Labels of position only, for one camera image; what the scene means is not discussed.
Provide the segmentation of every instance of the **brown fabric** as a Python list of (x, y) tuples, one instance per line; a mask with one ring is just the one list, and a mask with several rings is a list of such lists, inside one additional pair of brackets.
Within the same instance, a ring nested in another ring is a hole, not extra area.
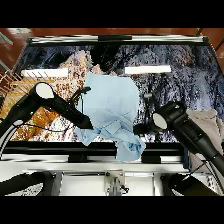
[[(209, 111), (187, 110), (187, 114), (208, 135), (215, 148), (223, 155), (221, 143), (224, 137), (224, 124), (217, 118), (217, 111), (214, 109)], [(202, 164), (194, 154), (189, 153), (189, 157), (192, 170)], [(201, 167), (199, 171), (210, 173), (206, 166)]]

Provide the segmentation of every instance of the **light blue cloth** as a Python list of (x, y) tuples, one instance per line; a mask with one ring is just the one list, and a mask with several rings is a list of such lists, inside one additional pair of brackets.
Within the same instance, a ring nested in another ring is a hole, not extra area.
[[(110, 139), (117, 147), (117, 159), (134, 161), (146, 145), (133, 133), (133, 122), (139, 109), (139, 91), (128, 77), (88, 73), (85, 86), (91, 90), (83, 95), (83, 113), (89, 116), (93, 130), (76, 128), (75, 132), (88, 146), (97, 136)], [(82, 101), (77, 109), (82, 111)]]

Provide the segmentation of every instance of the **beige cloth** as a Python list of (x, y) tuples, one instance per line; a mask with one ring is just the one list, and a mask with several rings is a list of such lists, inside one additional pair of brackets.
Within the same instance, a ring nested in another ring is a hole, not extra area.
[[(217, 118), (217, 111), (192, 111), (187, 110), (187, 114), (210, 138), (215, 148), (223, 155), (222, 139), (224, 137), (224, 124)], [(194, 170), (202, 164), (201, 160), (193, 153), (189, 153), (191, 169)], [(201, 167), (198, 171), (209, 172), (206, 166)]]

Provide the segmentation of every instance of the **marble patterned surface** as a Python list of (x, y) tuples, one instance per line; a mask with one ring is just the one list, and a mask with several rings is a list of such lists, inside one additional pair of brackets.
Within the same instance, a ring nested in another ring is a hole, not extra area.
[[(171, 73), (132, 76), (140, 94), (152, 89), (160, 105), (169, 100), (183, 100), (188, 109), (216, 109), (218, 117), (224, 121), (224, 78), (210, 46), (113, 44), (27, 47), (16, 72), (68, 65), (75, 79), (77, 71), (74, 67), (77, 64), (82, 65), (79, 66), (79, 74), (84, 78), (89, 71), (123, 76), (127, 66), (170, 65)], [(142, 121), (144, 113), (145, 106), (141, 100), (135, 124)], [(74, 135), (72, 131), (66, 141), (78, 141)], [(154, 138), (147, 135), (145, 141), (153, 142)], [(175, 139), (164, 134), (162, 141), (173, 142)]]

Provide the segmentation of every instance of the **floor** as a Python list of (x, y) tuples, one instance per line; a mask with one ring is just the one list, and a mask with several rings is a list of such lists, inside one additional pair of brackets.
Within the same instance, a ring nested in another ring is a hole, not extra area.
[[(13, 42), (0, 42), (0, 60), (12, 69), (22, 51), (26, 39), (32, 36), (61, 35), (109, 35), (109, 34), (176, 34), (195, 36), (199, 28), (29, 28), (28, 33), (14, 32), (15, 28), (0, 28), (0, 32)], [(224, 28), (204, 28), (201, 35), (208, 36), (214, 48), (224, 38)], [(224, 44), (217, 51), (221, 68), (224, 70)], [(0, 73), (5, 70), (0, 66)]]

